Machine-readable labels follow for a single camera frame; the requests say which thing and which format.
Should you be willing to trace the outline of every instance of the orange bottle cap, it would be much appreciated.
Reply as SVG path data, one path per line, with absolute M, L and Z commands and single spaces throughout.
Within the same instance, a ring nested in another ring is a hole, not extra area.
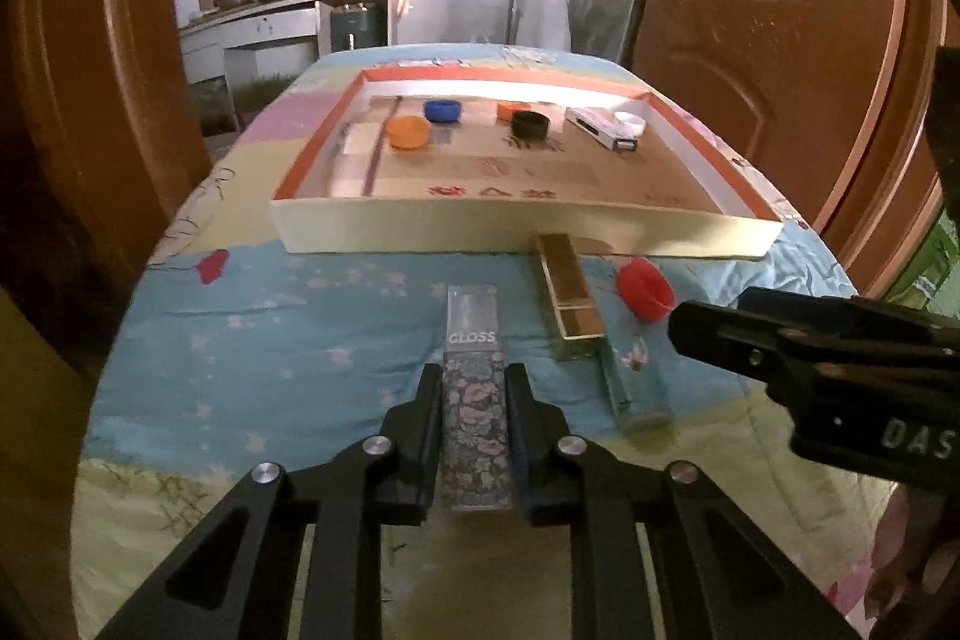
M 416 115 L 403 115 L 387 121 L 387 141 L 397 150 L 416 150 L 430 142 L 430 124 Z
M 498 101 L 496 103 L 496 119 L 500 122 L 510 122 L 515 112 L 529 112 L 530 104 L 522 101 Z

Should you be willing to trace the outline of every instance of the pink fabric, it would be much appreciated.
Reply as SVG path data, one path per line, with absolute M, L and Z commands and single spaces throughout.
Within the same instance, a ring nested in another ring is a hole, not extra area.
M 282 95 L 256 116 L 237 140 L 250 145 L 271 140 L 306 139 L 340 100 L 339 91 L 292 92 Z
M 871 560 L 872 552 L 867 552 L 867 555 L 860 560 L 856 567 L 848 572 L 846 578 L 830 586 L 829 591 L 827 591 L 827 599 L 833 603 L 834 608 L 839 610 L 842 615 L 848 615 L 866 594 L 867 584 L 874 574 L 874 565 L 872 565 Z

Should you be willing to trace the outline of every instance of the metal screw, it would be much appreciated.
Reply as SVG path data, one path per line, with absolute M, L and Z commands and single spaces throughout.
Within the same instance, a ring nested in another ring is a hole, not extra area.
M 272 461 L 263 461 L 251 469 L 250 477 L 253 478 L 253 482 L 266 485 L 266 483 L 273 482 L 280 477 L 280 465 Z
M 560 453 L 566 453 L 568 456 L 580 456 L 587 450 L 587 440 L 582 437 L 576 437 L 575 434 L 568 434 L 557 440 L 557 450 Z
M 847 376 L 847 370 L 838 363 L 818 363 L 817 371 L 827 378 L 841 380 Z
M 670 464 L 670 477 L 673 482 L 681 482 L 684 485 L 690 485 L 696 482 L 700 477 L 700 471 L 689 461 L 675 461 Z
M 370 456 L 383 456 L 392 447 L 394 447 L 394 444 L 390 442 L 390 437 L 384 437 L 383 434 L 375 434 L 363 441 L 363 451 Z

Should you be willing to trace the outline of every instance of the blue bedsheet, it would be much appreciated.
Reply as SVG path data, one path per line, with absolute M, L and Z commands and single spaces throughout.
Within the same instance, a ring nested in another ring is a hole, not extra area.
M 200 279 L 180 256 L 147 271 L 117 338 L 91 416 L 85 456 L 239 477 L 270 458 L 290 469 L 325 461 L 374 432 L 440 357 L 445 286 L 486 283 L 500 297 L 508 360 L 534 393 L 587 437 L 614 434 L 597 360 L 558 362 L 522 255 L 288 255 L 279 242 L 232 247 L 222 274 Z M 614 344 L 641 335 L 675 419 L 745 392 L 746 381 L 679 357 L 665 323 L 640 326 L 613 288 L 611 260 L 584 271 Z M 761 261 L 659 259 L 678 299 L 729 305 L 745 287 L 853 295 L 817 235 L 787 223 Z

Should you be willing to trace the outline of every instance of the kitchen counter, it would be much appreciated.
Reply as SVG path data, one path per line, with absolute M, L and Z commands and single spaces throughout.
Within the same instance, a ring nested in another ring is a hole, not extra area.
M 276 0 L 269 1 L 267 4 L 247 4 L 246 6 L 237 7 L 237 9 L 229 9 L 224 12 L 214 12 L 209 15 L 203 15 L 202 18 L 195 20 L 194 23 L 190 23 L 190 25 L 186 25 L 181 28 L 179 33 L 181 33 L 181 36 L 184 36 L 184 34 L 187 33 L 196 33 L 198 31 L 206 30 L 207 28 L 212 28 L 213 25 L 231 23 L 234 20 L 243 20 L 243 18 L 256 17 L 258 15 L 265 15 L 270 12 L 310 7 L 314 6 L 317 1 L 332 0 Z

